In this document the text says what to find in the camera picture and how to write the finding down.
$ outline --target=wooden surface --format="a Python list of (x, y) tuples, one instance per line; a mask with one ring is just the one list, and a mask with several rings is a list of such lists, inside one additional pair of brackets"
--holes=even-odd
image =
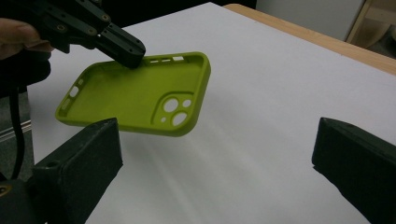
[(322, 46), (323, 48), (330, 49), (359, 62), (369, 64), (372, 67), (396, 75), (396, 60), (391, 59), (390, 57), (372, 52), (367, 49), (359, 48), (327, 35), (322, 35), (315, 31), (306, 29), (288, 21), (283, 21), (279, 18), (267, 15), (249, 7), (244, 7), (239, 4), (230, 4), (224, 7), (230, 9), (233, 12), (249, 17), (255, 21), (262, 22), (280, 31), (286, 32), (290, 35), (295, 35), (301, 39), (305, 39), (311, 43)]

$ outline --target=silicone phone case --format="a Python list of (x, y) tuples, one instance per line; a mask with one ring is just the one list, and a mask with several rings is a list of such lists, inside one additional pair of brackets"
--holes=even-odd
[(181, 136), (198, 120), (209, 76), (202, 52), (146, 56), (136, 69), (95, 63), (60, 102), (56, 119), (87, 126), (117, 118), (120, 131)]

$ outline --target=hand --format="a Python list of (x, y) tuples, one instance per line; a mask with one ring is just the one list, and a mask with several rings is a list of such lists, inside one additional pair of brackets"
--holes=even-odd
[(40, 39), (38, 31), (32, 25), (0, 18), (0, 60), (17, 54), (22, 49), (53, 51), (50, 42)]

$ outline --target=metal screw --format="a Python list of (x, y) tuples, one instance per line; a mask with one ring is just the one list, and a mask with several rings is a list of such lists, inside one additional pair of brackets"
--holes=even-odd
[(10, 185), (2, 185), (0, 186), (0, 197), (8, 194), (11, 191), (12, 187)]
[(110, 19), (110, 17), (108, 15), (103, 15), (102, 16), (102, 20), (104, 21), (108, 21)]
[(64, 29), (66, 29), (66, 27), (64, 27), (64, 26), (61, 25), (61, 24), (59, 24), (56, 28), (57, 28), (58, 30), (60, 30), (60, 31), (63, 31)]

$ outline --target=white tabletop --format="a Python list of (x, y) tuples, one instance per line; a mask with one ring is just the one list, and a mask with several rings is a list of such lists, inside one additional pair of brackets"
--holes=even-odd
[[(212, 72), (190, 133), (120, 133), (124, 165), (88, 223), (368, 223), (311, 156), (320, 117), (396, 144), (395, 76), (210, 3), (126, 30), (147, 55), (201, 51)], [(28, 89), (35, 161), (81, 129), (55, 109), (109, 60), (53, 52), (49, 78)]]

